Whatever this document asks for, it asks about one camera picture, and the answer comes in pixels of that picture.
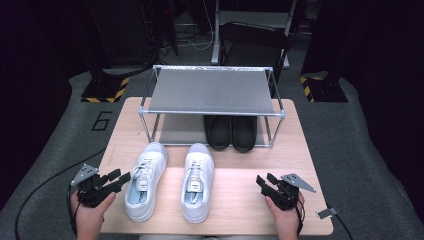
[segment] black shoe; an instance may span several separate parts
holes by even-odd
[[[245,153],[255,146],[257,135],[257,117],[233,116],[232,117],[232,141],[233,147],[239,152]]]
[[[231,116],[204,115],[206,140],[209,146],[216,150],[223,150],[231,143]]]

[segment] yellow and black hazard tape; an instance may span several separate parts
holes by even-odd
[[[324,80],[324,78],[321,77],[300,77],[300,82],[303,86],[303,91],[305,92],[306,98],[308,99],[308,102],[314,102],[314,97],[312,96],[311,89],[309,89],[308,85],[308,79],[310,80]]]
[[[125,88],[127,87],[128,82],[130,81],[129,78],[126,78],[122,80],[121,86],[119,87],[118,92],[116,93],[115,97],[113,98],[97,98],[97,97],[82,97],[81,102],[92,102],[92,103],[98,103],[98,102],[119,102],[122,95],[124,94]]]

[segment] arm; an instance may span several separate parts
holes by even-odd
[[[305,202],[303,195],[299,192],[299,201],[297,203],[298,209],[301,211],[302,204]],[[287,211],[282,211],[270,197],[265,197],[265,202],[274,215],[275,228],[277,230],[278,237],[280,240],[297,240],[297,228],[299,226],[299,219],[295,208]]]
[[[103,215],[116,198],[116,193],[112,192],[96,208],[86,207],[78,201],[77,192],[71,196],[72,212],[77,223],[78,240],[95,240],[100,235],[100,228],[103,224]]]

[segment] shoe rack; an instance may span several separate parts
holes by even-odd
[[[271,67],[154,65],[138,113],[149,142],[164,145],[207,145],[203,115],[231,115],[257,116],[255,147],[272,147],[286,117]]]

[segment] wooden table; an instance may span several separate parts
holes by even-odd
[[[141,100],[135,97],[125,101],[99,166],[100,174],[116,168],[121,169],[122,174],[131,171],[148,145],[137,112]],[[301,190],[306,211],[301,235],[331,234],[331,220],[321,220],[315,214],[326,209],[326,205],[294,103],[285,99],[282,102],[287,117],[272,148],[255,147],[244,154],[232,147],[224,151],[210,148],[215,161],[215,176],[209,215],[203,223],[188,223],[182,216],[181,185],[189,147],[166,146],[168,165],[158,184],[152,218],[146,222],[133,222],[128,218],[124,206],[125,184],[106,212],[101,232],[214,236],[275,234],[273,216],[256,184],[256,176],[259,174],[266,179],[267,173],[276,177],[296,173],[316,189],[316,193]]]

